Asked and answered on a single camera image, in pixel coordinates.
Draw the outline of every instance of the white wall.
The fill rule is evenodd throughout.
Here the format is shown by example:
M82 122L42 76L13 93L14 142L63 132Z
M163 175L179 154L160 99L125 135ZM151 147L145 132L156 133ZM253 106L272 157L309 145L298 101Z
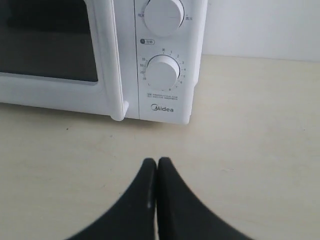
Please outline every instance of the white wall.
M204 54L320 62L320 0L209 0Z

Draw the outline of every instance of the midea logo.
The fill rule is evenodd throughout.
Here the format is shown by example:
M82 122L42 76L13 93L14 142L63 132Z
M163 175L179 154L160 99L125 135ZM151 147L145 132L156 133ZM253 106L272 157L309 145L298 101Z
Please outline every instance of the midea logo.
M171 112L171 113L175 111L173 108L168 108L166 106L159 106L158 104L152 104L151 109L153 111L162 111L162 112Z

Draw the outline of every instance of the light wooden countertop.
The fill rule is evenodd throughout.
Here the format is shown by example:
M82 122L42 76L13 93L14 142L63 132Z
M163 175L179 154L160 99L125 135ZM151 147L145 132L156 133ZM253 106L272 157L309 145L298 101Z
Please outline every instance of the light wooden countertop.
M204 56L187 126L0 104L0 239L59 240L145 157L259 240L320 239L320 63Z

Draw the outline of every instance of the timer knob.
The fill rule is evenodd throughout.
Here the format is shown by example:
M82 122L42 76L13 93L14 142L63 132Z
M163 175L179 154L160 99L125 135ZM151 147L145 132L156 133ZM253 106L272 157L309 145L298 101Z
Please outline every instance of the timer knob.
M146 27L159 37L172 35L185 17L180 0L150 0L144 10Z
M152 58L145 70L149 86L159 91L168 91L176 84L179 76L179 64L172 57L166 55Z

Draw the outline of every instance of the microwave control panel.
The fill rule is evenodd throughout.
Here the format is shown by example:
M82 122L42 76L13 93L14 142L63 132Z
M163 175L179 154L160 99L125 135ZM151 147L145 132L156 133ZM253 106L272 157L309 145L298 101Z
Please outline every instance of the microwave control panel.
M208 0L135 0L141 119L189 122Z

